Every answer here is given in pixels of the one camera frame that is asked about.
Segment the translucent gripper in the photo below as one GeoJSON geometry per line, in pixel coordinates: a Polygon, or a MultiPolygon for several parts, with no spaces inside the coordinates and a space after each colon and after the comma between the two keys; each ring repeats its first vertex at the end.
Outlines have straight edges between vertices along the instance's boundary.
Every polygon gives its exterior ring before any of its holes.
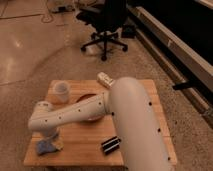
{"type": "Polygon", "coordinates": [[[42,143],[45,147],[62,147],[63,141],[60,137],[60,131],[56,130],[52,135],[44,137],[42,143]]]}

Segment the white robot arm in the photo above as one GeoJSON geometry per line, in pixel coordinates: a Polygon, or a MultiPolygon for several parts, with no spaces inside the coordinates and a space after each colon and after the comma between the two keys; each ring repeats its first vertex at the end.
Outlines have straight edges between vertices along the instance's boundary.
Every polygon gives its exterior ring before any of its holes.
{"type": "Polygon", "coordinates": [[[28,129],[51,137],[61,125],[101,115],[112,117],[128,171],[173,170],[151,98],[144,85],[132,77],[121,77],[108,90],[61,109],[40,101],[28,129]]]}

